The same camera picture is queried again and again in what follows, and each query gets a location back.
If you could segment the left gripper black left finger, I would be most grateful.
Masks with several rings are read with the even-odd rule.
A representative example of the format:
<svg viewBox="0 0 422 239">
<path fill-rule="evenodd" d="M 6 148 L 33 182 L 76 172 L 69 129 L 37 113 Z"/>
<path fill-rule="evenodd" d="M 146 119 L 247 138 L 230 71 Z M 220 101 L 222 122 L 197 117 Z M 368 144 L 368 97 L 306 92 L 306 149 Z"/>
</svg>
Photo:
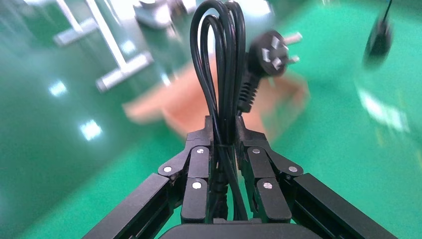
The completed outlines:
<svg viewBox="0 0 422 239">
<path fill-rule="evenodd" d="M 84 238 L 152 239 L 180 205 L 186 206 L 183 222 L 205 223 L 212 154 L 212 122 L 207 116 L 203 129 L 188 133 L 180 153 L 149 175 Z"/>
</svg>

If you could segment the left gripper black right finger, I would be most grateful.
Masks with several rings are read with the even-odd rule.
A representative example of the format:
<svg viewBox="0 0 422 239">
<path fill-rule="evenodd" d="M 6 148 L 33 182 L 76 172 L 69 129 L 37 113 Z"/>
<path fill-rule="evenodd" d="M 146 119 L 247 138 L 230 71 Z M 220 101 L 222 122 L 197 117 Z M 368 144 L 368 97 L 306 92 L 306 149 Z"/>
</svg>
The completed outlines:
<svg viewBox="0 0 422 239">
<path fill-rule="evenodd" d="M 392 239 L 394 235 L 298 164 L 275 152 L 265 134 L 237 117 L 236 154 L 254 217 L 292 228 L 289 238 Z"/>
</svg>

